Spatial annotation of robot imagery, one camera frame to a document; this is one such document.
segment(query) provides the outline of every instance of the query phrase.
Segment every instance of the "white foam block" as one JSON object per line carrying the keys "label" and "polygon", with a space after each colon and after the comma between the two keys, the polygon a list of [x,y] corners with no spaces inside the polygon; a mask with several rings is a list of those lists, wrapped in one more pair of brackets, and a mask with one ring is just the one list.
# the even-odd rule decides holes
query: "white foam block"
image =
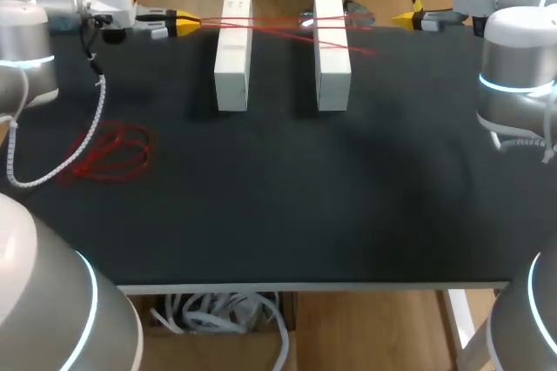
{"label": "white foam block", "polygon": [[[315,0],[313,15],[316,17],[313,28],[315,40],[315,82],[317,103],[320,111],[344,111],[348,106],[352,69],[346,47],[346,26],[342,0]],[[320,18],[342,17],[338,19]],[[320,29],[319,27],[339,27]]]}
{"label": "white foam block", "polygon": [[220,29],[218,34],[215,61],[218,109],[246,111],[250,85],[252,29],[238,26],[252,25],[252,0],[225,0],[222,17],[225,19],[221,24],[234,24],[234,27]]}

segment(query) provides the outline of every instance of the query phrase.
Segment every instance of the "black tabletop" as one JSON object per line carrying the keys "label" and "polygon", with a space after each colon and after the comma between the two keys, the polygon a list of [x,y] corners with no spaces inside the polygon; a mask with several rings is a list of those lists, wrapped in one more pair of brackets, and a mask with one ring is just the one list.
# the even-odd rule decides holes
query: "black tabletop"
{"label": "black tabletop", "polygon": [[[50,183],[23,201],[120,285],[477,282],[512,278],[557,224],[557,167],[497,153],[476,120],[481,41],[350,33],[346,112],[318,113],[310,44],[256,33],[248,111],[215,108],[217,33],[99,45],[105,120],[152,132],[151,170],[122,185]],[[94,76],[55,43],[60,97],[20,120],[20,180],[90,123]]]}

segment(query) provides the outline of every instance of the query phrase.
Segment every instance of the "red wire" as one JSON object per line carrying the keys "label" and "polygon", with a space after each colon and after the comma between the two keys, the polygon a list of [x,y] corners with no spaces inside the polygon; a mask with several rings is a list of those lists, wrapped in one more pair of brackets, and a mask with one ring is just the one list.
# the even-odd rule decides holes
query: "red wire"
{"label": "red wire", "polygon": [[[61,183],[69,183],[75,178],[93,179],[101,182],[127,182],[137,177],[149,167],[151,135],[139,125],[124,125],[118,122],[103,122],[98,127],[100,136],[90,146],[84,158],[79,159],[58,177]],[[83,141],[80,135],[68,154],[72,154]],[[113,152],[124,148],[135,150],[131,157],[116,162],[103,162]]]}
{"label": "red wire", "polygon": [[[225,29],[227,28],[224,24],[230,27],[239,27],[240,29],[267,29],[267,30],[300,30],[299,27],[285,27],[284,25],[243,25],[243,24],[232,24],[232,23],[221,23],[221,24],[202,24],[202,27],[206,29]],[[330,30],[357,30],[357,31],[371,31],[373,30],[372,27],[319,27],[319,29],[330,29]]]}
{"label": "red wire", "polygon": [[[365,14],[349,14],[346,16],[338,16],[338,17],[312,17],[312,18],[308,18],[310,20],[341,20],[341,19],[347,19],[347,20],[355,20],[358,18],[368,18],[368,17],[374,17],[375,14],[373,14],[372,12],[368,12]],[[299,17],[243,17],[242,19],[244,20],[254,20],[254,21],[299,21],[300,18]],[[207,17],[207,18],[201,18],[201,21],[207,21],[207,20],[238,20],[238,17]]]}
{"label": "red wire", "polygon": [[206,27],[205,28],[252,28],[254,30],[259,30],[259,31],[263,31],[266,33],[270,33],[270,34],[274,34],[275,36],[279,36],[279,37],[288,37],[288,38],[293,38],[295,40],[299,40],[302,42],[307,42],[307,43],[320,43],[320,44],[326,44],[329,46],[332,46],[334,48],[340,48],[340,49],[347,49],[349,51],[357,51],[358,53],[362,53],[364,55],[369,55],[369,56],[375,56],[375,52],[374,51],[370,51],[369,49],[363,49],[363,48],[359,48],[359,47],[352,47],[352,46],[344,46],[343,44],[336,44],[336,43],[331,43],[331,42],[325,42],[323,40],[315,40],[314,38],[309,38],[309,37],[303,37],[303,36],[297,36],[294,34],[289,34],[289,33],[284,33],[282,31],[277,31],[274,29],[268,29],[265,26],[258,26],[258,25],[253,25],[253,26],[246,26],[246,25],[242,25],[242,24],[229,24],[229,23],[222,23],[221,25],[217,26],[210,26],[210,27]]}

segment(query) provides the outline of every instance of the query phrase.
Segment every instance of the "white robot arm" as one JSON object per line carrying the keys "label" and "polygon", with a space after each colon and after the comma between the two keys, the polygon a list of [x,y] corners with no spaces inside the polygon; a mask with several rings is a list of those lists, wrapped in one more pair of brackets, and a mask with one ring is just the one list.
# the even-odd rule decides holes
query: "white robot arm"
{"label": "white robot arm", "polygon": [[[0,0],[0,119],[56,98],[51,32],[77,31],[91,19],[121,30],[136,12],[137,0]],[[0,294],[1,369],[138,371],[143,334],[133,305],[2,194]]]}
{"label": "white robot arm", "polygon": [[519,140],[508,145],[554,153],[557,117],[557,0],[453,0],[454,10],[473,17],[484,37],[478,120],[494,135]]}
{"label": "white robot arm", "polygon": [[[101,30],[107,43],[125,40],[126,30],[146,31],[151,38],[185,36],[200,19],[183,11],[150,10],[137,0],[0,0],[0,123],[10,121],[7,177],[13,186],[31,188],[54,178],[91,140],[102,115],[106,79],[84,40],[86,29]],[[84,54],[98,75],[99,100],[83,143],[58,167],[31,182],[14,173],[17,118],[23,108],[50,102],[58,94],[50,35],[78,32]]]}

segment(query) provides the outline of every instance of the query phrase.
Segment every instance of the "white coiled cable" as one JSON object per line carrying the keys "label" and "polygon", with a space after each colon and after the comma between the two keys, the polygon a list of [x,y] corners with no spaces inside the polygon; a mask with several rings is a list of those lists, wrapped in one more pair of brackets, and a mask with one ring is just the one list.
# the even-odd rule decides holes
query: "white coiled cable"
{"label": "white coiled cable", "polygon": [[[181,328],[175,320],[175,316],[179,313],[179,305],[182,300],[181,294],[176,294],[172,299],[172,294],[164,297],[164,314],[163,317],[154,308],[151,314],[160,321],[174,334],[222,334],[235,333],[245,334],[252,330],[252,326],[257,319],[261,306],[267,307],[272,312],[272,317],[276,318],[282,347],[272,371],[280,371],[286,363],[290,341],[288,339],[288,330],[286,329],[285,320],[279,309],[279,295],[276,293],[276,302],[272,302],[259,293],[196,293],[182,306],[181,319],[186,328]],[[192,310],[192,305],[200,300],[200,306],[197,310]],[[242,302],[251,302],[251,311],[243,320],[233,322],[230,320],[230,314]]]}
{"label": "white coiled cable", "polygon": [[100,122],[101,115],[103,113],[104,108],[104,100],[106,99],[106,78],[104,75],[98,75],[98,82],[96,83],[99,86],[99,96],[98,96],[98,104],[97,110],[95,111],[95,116],[93,117],[93,121],[91,123],[91,127],[87,131],[84,140],[81,142],[81,145],[58,167],[54,168],[52,171],[44,175],[43,177],[36,179],[31,182],[19,182],[16,179],[16,175],[14,173],[14,158],[16,154],[16,139],[17,139],[17,118],[21,113],[21,110],[25,107],[27,97],[29,95],[29,79],[25,74],[24,70],[21,70],[24,75],[24,94],[22,98],[22,103],[14,115],[14,117],[7,117],[0,119],[1,121],[10,121],[10,133],[9,133],[9,141],[8,141],[8,156],[6,160],[6,175],[8,177],[9,182],[17,187],[17,188],[33,188],[35,186],[40,186],[41,184],[45,183],[46,181],[56,177],[61,171],[67,168],[74,160],[76,160],[79,155],[85,150],[91,139],[93,138],[93,134],[95,134],[95,130],[97,129],[98,123]]}
{"label": "white coiled cable", "polygon": [[[500,143],[500,150],[504,152],[509,147],[515,146],[536,146],[545,147],[547,149],[546,141],[541,138],[514,138]],[[557,152],[557,145],[553,146],[553,152]]]}
{"label": "white coiled cable", "polygon": [[554,87],[551,89],[549,97],[547,98],[546,110],[543,114],[543,135],[546,146],[546,151],[542,160],[544,164],[548,163],[553,158],[553,156],[555,156],[553,140],[551,139],[551,117],[554,113],[554,103],[556,98],[557,86],[554,85]]}

